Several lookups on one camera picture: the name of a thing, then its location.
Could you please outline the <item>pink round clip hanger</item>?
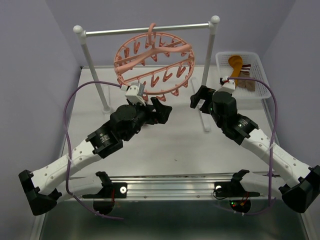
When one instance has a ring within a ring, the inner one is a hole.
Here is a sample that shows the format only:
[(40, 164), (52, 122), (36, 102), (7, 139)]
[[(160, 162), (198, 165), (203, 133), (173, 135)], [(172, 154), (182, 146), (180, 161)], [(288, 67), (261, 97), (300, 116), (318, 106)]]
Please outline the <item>pink round clip hanger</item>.
[(164, 102), (168, 95), (178, 97), (180, 89), (188, 87), (196, 57), (190, 43), (155, 27), (151, 23), (146, 33), (123, 43), (113, 65), (119, 84), (143, 84), (144, 100), (156, 97)]

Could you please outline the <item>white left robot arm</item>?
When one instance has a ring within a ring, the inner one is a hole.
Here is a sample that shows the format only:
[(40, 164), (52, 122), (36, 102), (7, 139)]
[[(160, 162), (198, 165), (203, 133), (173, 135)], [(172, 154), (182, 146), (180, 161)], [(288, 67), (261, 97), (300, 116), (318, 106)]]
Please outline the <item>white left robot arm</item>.
[(109, 120), (90, 133), (68, 153), (34, 171), (24, 170), (18, 177), (31, 212), (39, 216), (51, 211), (58, 203), (81, 196), (111, 198), (117, 189), (104, 171), (71, 180), (70, 177), (85, 167), (98, 162), (123, 147), (144, 125), (165, 124), (172, 107), (162, 104), (156, 97), (151, 104), (129, 102), (119, 106)]

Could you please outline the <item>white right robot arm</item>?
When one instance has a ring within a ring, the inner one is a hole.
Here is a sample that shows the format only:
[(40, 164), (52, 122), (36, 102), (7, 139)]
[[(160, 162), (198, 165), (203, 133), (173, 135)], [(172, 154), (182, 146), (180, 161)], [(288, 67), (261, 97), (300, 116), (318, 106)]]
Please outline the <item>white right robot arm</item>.
[(258, 124), (238, 113), (231, 93), (202, 85), (190, 97), (190, 107), (204, 101), (200, 111), (211, 115), (222, 133), (269, 165), (271, 173), (261, 175), (242, 169), (229, 181), (215, 183), (213, 195), (218, 199), (265, 195), (281, 199), (291, 210), (304, 213), (320, 194), (320, 167), (311, 167), (283, 150)]

